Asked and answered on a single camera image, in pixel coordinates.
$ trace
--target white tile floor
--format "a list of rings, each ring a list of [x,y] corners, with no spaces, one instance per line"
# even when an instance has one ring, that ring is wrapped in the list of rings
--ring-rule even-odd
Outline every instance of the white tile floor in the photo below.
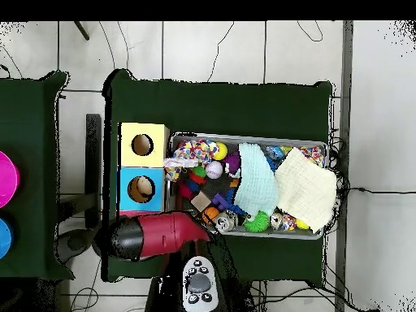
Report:
[[[24,27],[0,28],[0,63],[9,67],[12,77],[19,78],[20,74],[2,46],[25,78],[37,79],[58,68],[71,76],[64,93],[67,99],[59,100],[61,193],[83,192],[85,115],[98,113],[104,117],[104,99],[99,91],[114,67],[128,66],[137,79],[207,81],[217,54],[217,43],[232,22],[102,22],[111,51],[99,22],[82,24],[90,35],[89,41],[81,36],[73,22],[59,25],[57,22],[29,22]],[[329,80],[336,97],[332,99],[335,114],[339,118],[342,22],[319,20],[321,41],[314,21],[301,20],[299,24],[316,41],[311,41],[296,21],[267,22],[265,65],[264,22],[236,21],[219,45],[210,81],[258,84],[264,77],[267,83],[312,85]],[[59,231],[83,227],[84,219],[78,214],[62,223]],[[332,269],[335,269],[335,250],[336,235],[331,234],[327,261]],[[80,289],[91,287],[98,263],[99,258],[91,249],[71,260],[69,264],[76,278],[61,288],[63,312],[69,311]],[[333,274],[328,273],[327,279],[335,283]],[[94,288],[100,297],[87,312],[130,309],[143,312],[149,286],[148,279],[124,279],[110,284],[103,283],[98,276]],[[276,300],[305,286],[303,282],[269,282],[267,294],[275,296],[270,299]],[[88,299],[89,290],[85,290],[76,298],[73,308],[85,307]],[[92,296],[90,304],[96,300]],[[334,312],[334,307],[316,292],[305,291],[282,302],[267,304],[267,312]]]

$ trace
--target dark green cloth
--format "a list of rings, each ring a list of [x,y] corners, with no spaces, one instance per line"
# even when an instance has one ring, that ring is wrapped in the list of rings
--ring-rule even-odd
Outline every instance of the dark green cloth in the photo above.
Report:
[[[58,220],[55,99],[67,74],[40,80],[0,79],[0,150],[18,167],[19,187],[0,209],[13,231],[10,251],[0,259],[1,277],[60,280],[72,273],[54,256]]]
[[[204,132],[327,142],[329,82],[292,84],[186,83],[133,80],[125,70],[107,79],[111,112],[110,214],[115,213],[117,123],[165,124],[171,132]],[[310,280],[321,285],[323,239],[226,236],[244,280]],[[110,258],[110,276],[151,277],[162,259]]]

